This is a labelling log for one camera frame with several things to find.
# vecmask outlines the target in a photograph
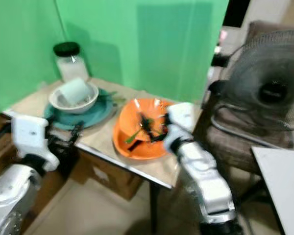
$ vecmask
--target green wall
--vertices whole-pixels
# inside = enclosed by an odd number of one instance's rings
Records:
[[[58,79],[52,46],[64,40],[52,0],[0,0],[0,111]]]
[[[95,77],[177,100],[202,97],[227,0],[56,0]]]
[[[0,111],[59,79],[52,47],[81,44],[92,76],[202,97],[228,0],[0,0]]]

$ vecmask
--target tabletop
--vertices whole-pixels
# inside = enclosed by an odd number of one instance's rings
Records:
[[[252,147],[287,235],[294,235],[294,150]]]
[[[108,91],[117,91],[116,96],[121,96],[129,101],[133,98],[160,98],[149,94],[145,91],[137,91],[119,84],[107,82],[101,79],[92,78],[90,82],[96,84],[98,87]],[[48,104],[49,94],[58,86],[62,85],[61,81],[57,81],[48,85],[41,90],[30,94],[21,101],[13,104],[11,109],[3,113],[12,116],[14,113],[26,114],[31,116],[42,117],[44,109]],[[84,130],[82,137],[79,138],[76,146],[91,154],[97,155],[106,161],[109,161],[119,167],[126,168],[127,170],[142,176],[145,179],[153,181],[163,187],[172,188],[175,186],[179,174],[179,165],[176,157],[172,154],[167,154],[154,160],[133,160],[121,156],[116,152],[112,143],[112,130],[113,126],[121,112],[122,106],[118,105],[116,111],[102,123],[95,125]],[[195,106],[195,118],[197,119],[200,114],[199,107]],[[65,135],[64,131],[59,131],[61,135]]]

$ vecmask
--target floor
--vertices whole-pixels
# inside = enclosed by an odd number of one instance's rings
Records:
[[[159,235],[197,235],[198,213],[183,174],[177,187],[159,195]],[[231,169],[235,191],[243,191],[249,175]],[[269,205],[246,203],[243,211],[256,235],[279,235]],[[240,216],[245,235],[249,235]],[[144,182],[128,202],[94,180],[83,186],[68,180],[26,235],[149,235],[149,186]]]

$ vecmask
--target green plate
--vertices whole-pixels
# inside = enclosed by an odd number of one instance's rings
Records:
[[[113,101],[111,95],[103,89],[93,107],[82,114],[68,114],[55,109],[51,104],[45,108],[45,118],[55,114],[53,126],[61,130],[72,130],[80,121],[84,121],[84,128],[91,127],[103,121],[112,111]]]

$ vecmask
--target black lid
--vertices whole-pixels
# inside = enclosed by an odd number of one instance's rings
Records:
[[[53,51],[57,56],[68,57],[79,54],[79,45],[75,42],[59,43],[53,47]]]

